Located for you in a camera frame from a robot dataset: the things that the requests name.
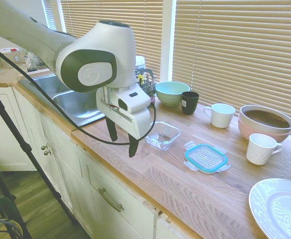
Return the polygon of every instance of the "black mug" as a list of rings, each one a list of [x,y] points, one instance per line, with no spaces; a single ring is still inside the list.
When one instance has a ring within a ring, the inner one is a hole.
[[[186,91],[182,93],[182,111],[186,115],[194,113],[197,107],[199,94],[193,91]]]

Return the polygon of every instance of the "stainless steel sink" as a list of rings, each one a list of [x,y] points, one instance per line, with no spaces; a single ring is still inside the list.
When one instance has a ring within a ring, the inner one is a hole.
[[[34,78],[44,92],[67,114],[77,125],[83,126],[104,117],[96,103],[97,91],[87,93],[74,92],[68,89],[55,74]],[[60,112],[30,83],[27,79],[18,83],[40,98],[59,115]]]

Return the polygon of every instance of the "white plate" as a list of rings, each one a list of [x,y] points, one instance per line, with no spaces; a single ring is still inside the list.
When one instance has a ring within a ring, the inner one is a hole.
[[[291,239],[291,180],[272,178],[256,183],[249,193],[251,212],[270,239]]]

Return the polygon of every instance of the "mug handle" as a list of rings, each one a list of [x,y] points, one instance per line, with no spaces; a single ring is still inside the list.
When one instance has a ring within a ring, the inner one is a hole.
[[[273,152],[273,154],[275,154],[275,153],[278,153],[278,152],[280,152],[282,149],[283,149],[283,145],[281,144],[281,143],[277,143],[277,147],[279,147],[277,150],[275,150],[274,152]]]
[[[209,118],[211,118],[211,107],[206,106],[203,110],[203,112],[205,113],[205,115],[207,115]]]

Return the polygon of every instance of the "window blinds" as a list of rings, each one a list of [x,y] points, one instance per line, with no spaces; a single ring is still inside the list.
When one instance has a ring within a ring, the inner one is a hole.
[[[291,117],[291,0],[177,0],[173,80]]]
[[[51,30],[57,30],[51,0],[41,0],[47,21],[47,27]]]
[[[61,6],[67,32],[76,37],[102,19],[130,25],[136,53],[159,79],[163,0],[61,0]]]

